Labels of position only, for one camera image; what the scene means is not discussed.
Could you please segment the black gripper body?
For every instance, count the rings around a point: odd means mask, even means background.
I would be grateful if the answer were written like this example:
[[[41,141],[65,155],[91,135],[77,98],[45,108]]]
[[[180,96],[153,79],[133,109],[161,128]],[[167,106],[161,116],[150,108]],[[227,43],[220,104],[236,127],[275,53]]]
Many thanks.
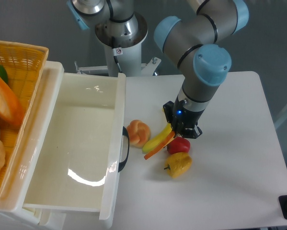
[[[170,124],[174,137],[197,139],[202,130],[197,126],[203,111],[193,112],[185,108],[185,101],[168,101],[163,105],[167,123]]]

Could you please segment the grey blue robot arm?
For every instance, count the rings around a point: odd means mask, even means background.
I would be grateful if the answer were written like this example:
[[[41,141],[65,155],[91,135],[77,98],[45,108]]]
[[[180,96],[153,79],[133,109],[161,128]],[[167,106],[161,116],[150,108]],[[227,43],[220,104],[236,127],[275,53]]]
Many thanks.
[[[175,16],[163,19],[154,41],[177,69],[184,82],[164,112],[175,136],[197,138],[197,123],[231,68],[229,53],[217,42],[235,34],[248,22],[242,0],[191,0],[195,18],[184,23]],[[135,12],[132,0],[69,0],[67,5],[83,30],[93,29],[103,45],[108,73],[137,76],[141,70],[141,44],[147,22]]]

